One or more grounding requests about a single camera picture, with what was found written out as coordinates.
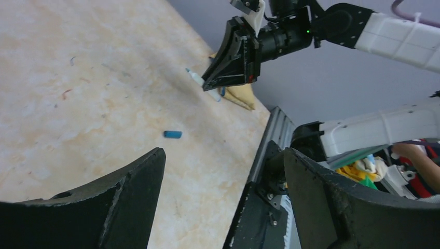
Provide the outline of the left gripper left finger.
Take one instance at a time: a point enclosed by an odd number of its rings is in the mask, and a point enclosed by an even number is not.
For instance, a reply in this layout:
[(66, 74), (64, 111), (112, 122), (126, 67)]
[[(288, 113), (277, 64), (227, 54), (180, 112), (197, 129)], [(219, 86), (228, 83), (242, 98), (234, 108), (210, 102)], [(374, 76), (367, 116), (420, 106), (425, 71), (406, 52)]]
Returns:
[(147, 248), (165, 164), (157, 147), (51, 199), (2, 202), (1, 248)]

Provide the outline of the small blue pen cap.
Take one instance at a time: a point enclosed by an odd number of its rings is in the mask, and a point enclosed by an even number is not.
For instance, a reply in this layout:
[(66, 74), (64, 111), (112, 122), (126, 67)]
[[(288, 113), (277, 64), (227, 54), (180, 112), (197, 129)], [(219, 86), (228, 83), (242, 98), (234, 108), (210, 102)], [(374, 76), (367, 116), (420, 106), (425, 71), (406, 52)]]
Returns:
[(182, 131), (165, 130), (163, 132), (163, 136), (168, 139), (180, 139), (182, 135)]

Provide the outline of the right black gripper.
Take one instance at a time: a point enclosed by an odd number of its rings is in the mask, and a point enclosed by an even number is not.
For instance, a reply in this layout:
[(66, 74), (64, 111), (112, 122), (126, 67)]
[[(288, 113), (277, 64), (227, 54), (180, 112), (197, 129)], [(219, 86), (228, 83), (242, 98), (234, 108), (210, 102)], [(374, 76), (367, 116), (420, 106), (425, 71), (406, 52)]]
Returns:
[[(233, 59), (236, 52), (236, 34), (243, 28), (246, 35), (244, 40), (243, 58)], [(262, 63), (262, 45), (255, 30), (243, 18), (232, 17), (226, 22), (226, 29), (221, 46), (207, 70), (203, 73), (203, 91), (222, 87), (252, 84), (260, 76)]]

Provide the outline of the white light-blue pen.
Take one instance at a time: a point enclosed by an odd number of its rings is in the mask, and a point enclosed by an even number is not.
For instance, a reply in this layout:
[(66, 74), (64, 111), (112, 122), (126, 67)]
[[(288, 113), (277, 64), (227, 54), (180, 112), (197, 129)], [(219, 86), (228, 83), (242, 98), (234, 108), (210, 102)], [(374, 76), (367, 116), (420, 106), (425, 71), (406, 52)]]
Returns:
[[(199, 74), (193, 72), (188, 68), (185, 68), (185, 70), (199, 86), (201, 87), (203, 86), (204, 80)], [(220, 102), (222, 99), (222, 96), (218, 93), (217, 90), (209, 90), (206, 91), (205, 93), (209, 94), (216, 102)]]

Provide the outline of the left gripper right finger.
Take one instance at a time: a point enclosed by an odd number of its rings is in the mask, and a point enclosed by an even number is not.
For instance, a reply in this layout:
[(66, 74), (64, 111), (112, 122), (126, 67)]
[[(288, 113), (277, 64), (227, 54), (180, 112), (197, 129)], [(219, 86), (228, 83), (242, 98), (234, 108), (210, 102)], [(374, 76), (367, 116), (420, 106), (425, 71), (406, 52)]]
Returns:
[(361, 185), (283, 152), (302, 248), (439, 248), (439, 205)]

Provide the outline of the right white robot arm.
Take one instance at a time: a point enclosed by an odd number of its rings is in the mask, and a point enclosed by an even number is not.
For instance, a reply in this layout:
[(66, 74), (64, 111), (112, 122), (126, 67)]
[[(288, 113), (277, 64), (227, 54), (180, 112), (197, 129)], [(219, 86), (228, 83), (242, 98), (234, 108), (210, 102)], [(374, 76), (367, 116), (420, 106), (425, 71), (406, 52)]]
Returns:
[[(213, 63), (204, 72), (204, 91), (257, 81), (263, 62), (327, 41), (417, 68), (439, 72), (439, 26), (418, 16), (398, 19), (348, 3), (323, 9), (317, 1), (231, 1), (243, 16), (228, 20)], [(439, 93), (402, 108), (342, 121), (297, 127), (291, 146), (321, 162), (349, 151), (439, 138)]]

